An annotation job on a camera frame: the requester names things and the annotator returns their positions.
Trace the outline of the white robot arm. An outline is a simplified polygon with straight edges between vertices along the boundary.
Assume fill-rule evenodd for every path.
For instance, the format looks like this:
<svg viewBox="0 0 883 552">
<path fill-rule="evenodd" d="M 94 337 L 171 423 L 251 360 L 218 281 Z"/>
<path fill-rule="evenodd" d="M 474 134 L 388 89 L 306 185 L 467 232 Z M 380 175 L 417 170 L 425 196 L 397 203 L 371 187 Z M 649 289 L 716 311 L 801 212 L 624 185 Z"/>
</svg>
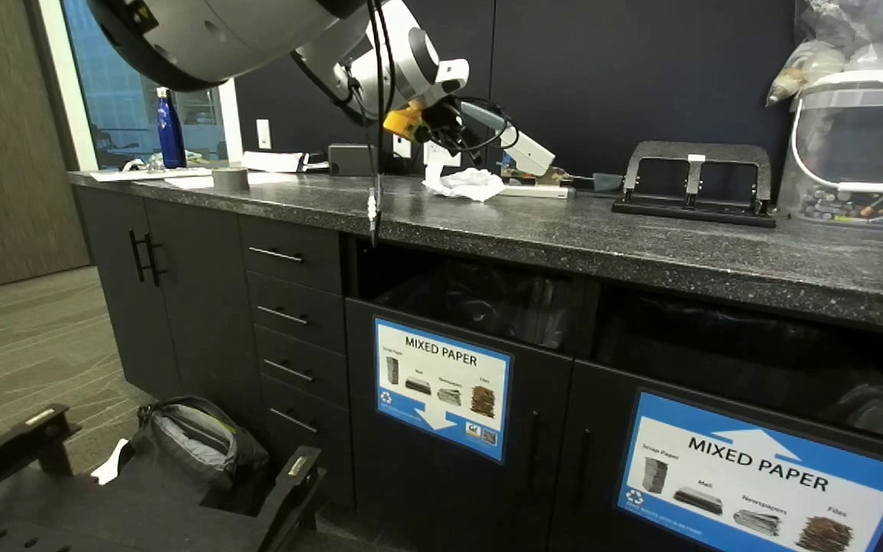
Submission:
<svg viewBox="0 0 883 552">
<path fill-rule="evenodd" d="M 171 93 L 292 59 L 339 112 L 407 140 L 471 144 L 471 78 L 405 0 L 85 0 L 107 44 Z"/>
</svg>

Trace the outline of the orange black gripper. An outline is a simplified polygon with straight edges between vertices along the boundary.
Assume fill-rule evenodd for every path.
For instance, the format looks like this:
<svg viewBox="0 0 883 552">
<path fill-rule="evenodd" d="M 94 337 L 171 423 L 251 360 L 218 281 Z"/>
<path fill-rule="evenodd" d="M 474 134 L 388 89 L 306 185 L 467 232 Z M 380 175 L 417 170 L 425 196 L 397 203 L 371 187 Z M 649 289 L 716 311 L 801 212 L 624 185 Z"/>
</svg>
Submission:
<svg viewBox="0 0 883 552">
<path fill-rule="evenodd" d="M 405 109 L 391 109 L 380 129 L 411 144 L 433 140 L 451 153 L 479 144 L 463 99 L 442 99 L 438 104 L 407 103 Z"/>
</svg>

